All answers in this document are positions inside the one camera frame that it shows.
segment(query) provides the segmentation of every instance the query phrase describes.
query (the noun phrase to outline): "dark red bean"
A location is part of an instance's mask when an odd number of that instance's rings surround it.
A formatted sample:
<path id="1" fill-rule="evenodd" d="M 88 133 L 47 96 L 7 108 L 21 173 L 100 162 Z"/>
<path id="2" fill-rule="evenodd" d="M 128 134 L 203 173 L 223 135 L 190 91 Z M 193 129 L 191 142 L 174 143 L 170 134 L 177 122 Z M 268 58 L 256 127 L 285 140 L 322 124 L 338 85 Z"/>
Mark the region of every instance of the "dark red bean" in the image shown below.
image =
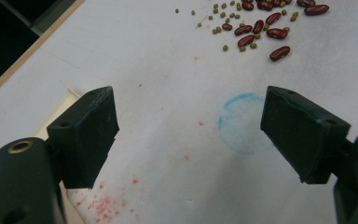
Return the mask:
<path id="1" fill-rule="evenodd" d="M 250 2 L 242 2 L 242 7 L 243 9 L 247 10 L 247 11 L 252 11 L 254 9 L 254 5 Z"/>
<path id="2" fill-rule="evenodd" d="M 280 60 L 281 58 L 283 58 L 284 56 L 288 55 L 290 52 L 290 47 L 289 46 L 283 46 L 280 49 L 275 49 L 270 55 L 270 59 L 273 62 L 276 62 L 278 60 Z"/>
<path id="3" fill-rule="evenodd" d="M 232 25 L 230 25 L 230 24 L 228 24 L 228 23 L 224 23 L 224 24 L 222 25 L 222 29 L 223 29 L 223 30 L 230 31 L 230 30 L 232 30 Z"/>
<path id="4" fill-rule="evenodd" d="M 252 31 L 252 28 L 253 27 L 251 25 L 245 25 L 245 26 L 239 27 L 234 31 L 234 35 L 248 34 Z"/>
<path id="5" fill-rule="evenodd" d="M 255 40 L 254 35 L 247 35 L 246 37 L 242 38 L 240 41 L 238 41 L 238 48 L 249 45 Z"/>
<path id="6" fill-rule="evenodd" d="M 264 28 L 264 22 L 262 20 L 259 20 L 255 23 L 253 33 L 259 34 Z"/>
<path id="7" fill-rule="evenodd" d="M 287 31 L 283 29 L 269 29 L 266 31 L 267 36 L 275 39 L 285 39 L 287 37 Z"/>
<path id="8" fill-rule="evenodd" d="M 272 5 L 275 7 L 279 7 L 281 5 L 282 0 L 272 0 Z"/>
<path id="9" fill-rule="evenodd" d="M 272 5 L 272 3 L 269 3 L 266 1 L 261 1 L 261 2 L 257 3 L 257 7 L 258 7 L 258 9 L 271 11 L 274 8 L 274 5 Z"/>
<path id="10" fill-rule="evenodd" d="M 313 7 L 306 7 L 304 12 L 307 16 L 316 16 L 324 14 L 330 7 L 327 5 L 316 5 Z"/>
<path id="11" fill-rule="evenodd" d="M 275 12 L 267 17 L 266 24 L 271 25 L 281 17 L 281 12 Z"/>
<path id="12" fill-rule="evenodd" d="M 297 4 L 301 7 L 313 7 L 316 5 L 313 0 L 297 0 Z"/>

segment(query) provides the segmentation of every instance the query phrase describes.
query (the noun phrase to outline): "bean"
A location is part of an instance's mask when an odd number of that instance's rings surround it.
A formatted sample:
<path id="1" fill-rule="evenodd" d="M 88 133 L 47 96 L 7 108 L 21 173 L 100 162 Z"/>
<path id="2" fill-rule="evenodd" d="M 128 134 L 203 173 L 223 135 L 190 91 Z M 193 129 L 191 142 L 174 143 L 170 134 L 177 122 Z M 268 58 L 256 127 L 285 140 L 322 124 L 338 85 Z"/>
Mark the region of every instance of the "bean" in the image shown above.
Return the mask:
<path id="1" fill-rule="evenodd" d="M 267 17 L 266 24 L 271 25 L 281 17 L 281 12 L 275 12 Z"/>
<path id="2" fill-rule="evenodd" d="M 316 5 L 313 0 L 297 0 L 297 4 L 301 7 L 313 7 Z"/>
<path id="3" fill-rule="evenodd" d="M 255 6 L 250 2 L 243 1 L 242 2 L 242 7 L 243 7 L 243 9 L 245 9 L 247 11 L 252 11 Z"/>
<path id="4" fill-rule="evenodd" d="M 306 7 L 304 12 L 307 16 L 316 16 L 324 14 L 330 7 L 327 5 L 316 5 L 313 7 Z"/>
<path id="5" fill-rule="evenodd" d="M 287 37 L 287 31 L 278 28 L 269 29 L 266 34 L 275 39 L 285 39 Z"/>
<path id="6" fill-rule="evenodd" d="M 224 23 L 224 24 L 222 25 L 222 28 L 223 28 L 223 30 L 225 30 L 225 31 L 230 31 L 230 30 L 232 30 L 232 25 L 230 25 L 230 24 L 228 24 L 228 23 Z"/>
<path id="7" fill-rule="evenodd" d="M 267 1 L 261 1 L 257 3 L 257 7 L 262 10 L 271 11 L 274 6 Z"/>
<path id="8" fill-rule="evenodd" d="M 263 30 L 264 27 L 264 22 L 262 20 L 259 20 L 255 23 L 254 29 L 253 29 L 253 33 L 254 34 L 258 34 Z"/>
<path id="9" fill-rule="evenodd" d="M 279 7 L 281 5 L 282 0 L 272 0 L 271 3 L 275 7 Z"/>
<path id="10" fill-rule="evenodd" d="M 252 28 L 253 27 L 251 25 L 245 25 L 239 27 L 234 31 L 234 35 L 238 36 L 238 35 L 248 34 L 252 31 Z"/>
<path id="11" fill-rule="evenodd" d="M 246 37 L 240 39 L 240 41 L 238 41 L 238 48 L 245 46 L 245 45 L 249 45 L 251 44 L 253 41 L 255 40 L 255 36 L 254 35 L 247 35 Z"/>
<path id="12" fill-rule="evenodd" d="M 273 62 L 276 62 L 278 60 L 280 60 L 281 58 L 283 58 L 284 56 L 288 55 L 290 52 L 290 47 L 289 46 L 283 46 L 279 49 L 275 49 L 270 55 L 270 59 Z"/>

